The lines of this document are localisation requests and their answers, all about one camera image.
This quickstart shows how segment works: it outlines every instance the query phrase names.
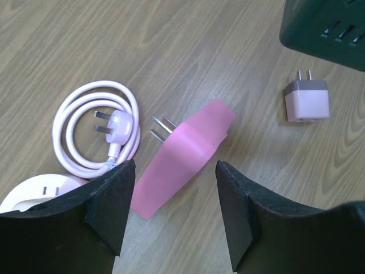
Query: coiled white cable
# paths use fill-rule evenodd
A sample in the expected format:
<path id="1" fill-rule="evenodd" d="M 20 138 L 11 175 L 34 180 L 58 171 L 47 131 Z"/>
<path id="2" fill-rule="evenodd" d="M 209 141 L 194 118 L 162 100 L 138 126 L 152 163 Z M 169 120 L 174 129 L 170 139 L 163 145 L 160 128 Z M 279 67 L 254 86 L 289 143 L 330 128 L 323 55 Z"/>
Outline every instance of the coiled white cable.
<path id="1" fill-rule="evenodd" d="M 109 92 L 95 92 L 85 96 L 83 93 L 100 87 L 111 87 L 120 90 L 129 100 L 130 105 L 122 97 Z M 78 119 L 86 111 L 95 107 L 112 107 L 120 111 L 127 112 L 132 115 L 133 123 L 131 127 L 131 136 L 119 152 L 119 157 L 109 157 L 106 162 L 91 162 L 77 152 L 74 143 L 74 129 Z M 77 161 L 73 161 L 67 156 L 61 145 L 62 128 L 65 121 L 71 116 L 66 127 L 66 144 L 72 157 Z M 61 165 L 70 173 L 80 178 L 95 178 L 103 175 L 113 166 L 122 163 L 125 160 L 130 160 L 136 153 L 141 138 L 139 127 L 139 111 L 138 105 L 132 92 L 120 83 L 103 80 L 85 84 L 72 92 L 59 107 L 52 128 L 52 139 L 55 154 Z"/>

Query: wooden table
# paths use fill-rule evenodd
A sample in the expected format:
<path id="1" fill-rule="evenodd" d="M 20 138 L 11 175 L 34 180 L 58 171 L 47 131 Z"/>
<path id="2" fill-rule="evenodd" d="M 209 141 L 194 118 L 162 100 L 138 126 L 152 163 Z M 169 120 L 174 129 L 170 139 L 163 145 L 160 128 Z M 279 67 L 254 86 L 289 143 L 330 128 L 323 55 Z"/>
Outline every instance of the wooden table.
<path id="1" fill-rule="evenodd" d="M 0 1 L 0 200 L 38 174 L 64 172 L 51 142 L 63 99 L 99 79 L 126 84 L 141 113 L 139 177 L 160 143 L 151 116 L 180 123 L 213 98 L 237 114 L 206 167 L 148 221 L 131 212 L 115 273 L 232 272 L 214 175 L 227 160 L 295 201 L 329 208 L 364 199 L 365 74 L 285 49 L 285 1 Z M 286 121 L 283 88 L 297 70 L 330 88 L 331 118 Z M 108 146 L 86 113 L 76 145 Z"/>

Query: power strip socket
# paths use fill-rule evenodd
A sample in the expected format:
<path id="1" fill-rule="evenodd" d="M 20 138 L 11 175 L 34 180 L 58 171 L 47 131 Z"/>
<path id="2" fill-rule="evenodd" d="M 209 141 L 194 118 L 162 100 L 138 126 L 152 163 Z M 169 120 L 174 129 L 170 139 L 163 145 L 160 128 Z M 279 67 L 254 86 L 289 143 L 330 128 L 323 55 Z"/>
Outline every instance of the power strip socket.
<path id="1" fill-rule="evenodd" d="M 365 0 L 287 0 L 281 43 L 365 71 Z"/>

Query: metal prong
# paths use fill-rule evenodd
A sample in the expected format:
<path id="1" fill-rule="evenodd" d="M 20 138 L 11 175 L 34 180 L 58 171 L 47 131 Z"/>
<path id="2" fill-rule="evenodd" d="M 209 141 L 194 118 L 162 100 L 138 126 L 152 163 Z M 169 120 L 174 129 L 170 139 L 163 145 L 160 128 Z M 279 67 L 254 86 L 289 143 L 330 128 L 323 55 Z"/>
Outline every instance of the metal prong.
<path id="1" fill-rule="evenodd" d="M 308 80 L 312 81 L 312 72 L 310 70 L 308 71 Z"/>
<path id="2" fill-rule="evenodd" d="M 105 120 L 111 120 L 111 118 L 112 118 L 112 115 L 110 115 L 110 114 L 107 114 L 107 113 L 103 113 L 103 112 L 101 112 L 101 111 L 95 111 L 94 112 L 94 117 L 98 117 L 98 118 L 100 118 L 100 119 L 105 119 Z"/>
<path id="3" fill-rule="evenodd" d="M 160 120 L 158 120 L 156 117 L 152 117 L 152 119 L 160 126 L 162 127 L 165 131 L 167 131 L 168 133 L 172 133 L 172 130 L 170 128 L 168 128 L 163 122 L 161 122 Z"/>
<path id="4" fill-rule="evenodd" d="M 156 130 L 151 130 L 150 133 L 160 142 L 165 143 L 165 139 L 156 131 Z"/>
<path id="5" fill-rule="evenodd" d="M 162 122 L 168 127 L 170 128 L 170 130 L 174 130 L 175 128 L 177 128 L 177 125 L 175 125 L 175 123 L 173 123 L 169 118 L 167 117 L 163 117 L 162 118 Z"/>
<path id="6" fill-rule="evenodd" d="M 111 128 L 108 128 L 108 127 L 94 126 L 94 131 L 105 133 L 105 134 L 112 134 L 114 130 Z"/>

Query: pink plug adapter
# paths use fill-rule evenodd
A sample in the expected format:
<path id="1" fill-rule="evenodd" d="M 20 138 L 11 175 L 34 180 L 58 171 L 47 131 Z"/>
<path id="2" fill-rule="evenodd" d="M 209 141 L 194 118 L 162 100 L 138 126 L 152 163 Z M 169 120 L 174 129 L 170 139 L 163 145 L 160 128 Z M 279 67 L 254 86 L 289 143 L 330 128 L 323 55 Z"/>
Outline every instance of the pink plug adapter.
<path id="1" fill-rule="evenodd" d="M 170 135 L 163 143 L 142 177 L 132 197 L 131 208 L 149 219 L 208 162 L 227 136 L 234 112 L 215 99 L 178 127 L 169 119 L 153 118 Z"/>
<path id="2" fill-rule="evenodd" d="M 285 88 L 286 113 L 289 122 L 315 122 L 330 117 L 329 89 L 325 80 L 309 78 L 291 82 Z"/>

